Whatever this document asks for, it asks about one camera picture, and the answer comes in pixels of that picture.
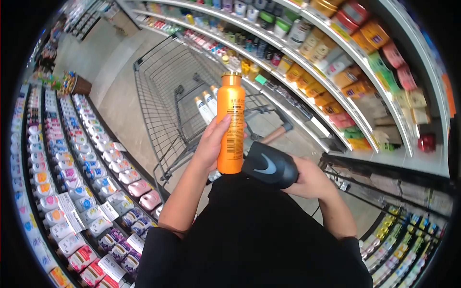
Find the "pink bottle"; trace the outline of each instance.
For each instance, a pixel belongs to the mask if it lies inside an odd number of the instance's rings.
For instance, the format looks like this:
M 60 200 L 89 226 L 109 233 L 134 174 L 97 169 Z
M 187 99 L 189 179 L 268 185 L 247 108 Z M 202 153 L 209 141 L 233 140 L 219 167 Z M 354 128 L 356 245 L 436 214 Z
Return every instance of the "pink bottle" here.
M 145 180 L 139 180 L 138 182 L 128 185 L 128 191 L 131 195 L 139 197 L 147 191 L 150 191 L 150 187 Z
M 141 206 L 146 210 L 151 211 L 161 202 L 162 200 L 160 199 L 160 195 L 157 193 L 157 191 L 152 190 L 149 193 L 141 196 L 139 204 L 141 204 Z

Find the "barcode scanner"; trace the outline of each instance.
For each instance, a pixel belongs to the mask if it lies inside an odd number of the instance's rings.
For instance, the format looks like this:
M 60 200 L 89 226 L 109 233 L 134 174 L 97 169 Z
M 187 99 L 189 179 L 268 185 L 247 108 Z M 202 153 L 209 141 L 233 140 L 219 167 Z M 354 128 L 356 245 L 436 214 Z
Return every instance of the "barcode scanner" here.
M 242 171 L 277 189 L 290 187 L 299 176 L 291 156 L 260 142 L 251 145 Z

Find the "cart handle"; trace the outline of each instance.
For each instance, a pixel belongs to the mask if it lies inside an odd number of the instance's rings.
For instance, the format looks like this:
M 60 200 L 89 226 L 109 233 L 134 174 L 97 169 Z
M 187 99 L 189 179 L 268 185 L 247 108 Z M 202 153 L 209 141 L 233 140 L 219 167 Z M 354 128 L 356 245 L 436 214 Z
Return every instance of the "cart handle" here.
M 280 136 L 283 136 L 286 132 L 293 129 L 293 125 L 289 122 L 283 123 L 282 126 L 275 129 L 271 134 L 267 135 L 260 142 L 268 145 L 269 143 L 275 141 Z

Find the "gold bottle cap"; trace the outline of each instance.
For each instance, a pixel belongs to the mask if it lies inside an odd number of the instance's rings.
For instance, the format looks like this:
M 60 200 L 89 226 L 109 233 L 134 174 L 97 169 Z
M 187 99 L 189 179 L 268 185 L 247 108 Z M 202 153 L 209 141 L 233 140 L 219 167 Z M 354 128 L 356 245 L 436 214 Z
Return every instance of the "gold bottle cap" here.
M 240 78 L 242 77 L 242 74 L 240 72 L 235 72 L 235 71 L 227 71 L 227 72 L 224 72 L 222 76 L 230 76 L 230 75 L 235 75 L 235 76 L 239 76 Z

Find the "black shirt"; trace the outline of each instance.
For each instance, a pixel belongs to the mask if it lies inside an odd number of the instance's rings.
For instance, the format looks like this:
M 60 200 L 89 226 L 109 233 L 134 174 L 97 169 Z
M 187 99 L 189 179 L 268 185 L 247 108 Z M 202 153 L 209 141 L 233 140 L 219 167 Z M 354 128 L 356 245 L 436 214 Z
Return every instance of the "black shirt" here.
M 183 240 L 149 230 L 136 288 L 372 287 L 357 239 L 338 241 L 286 193 L 237 174 L 208 197 Z

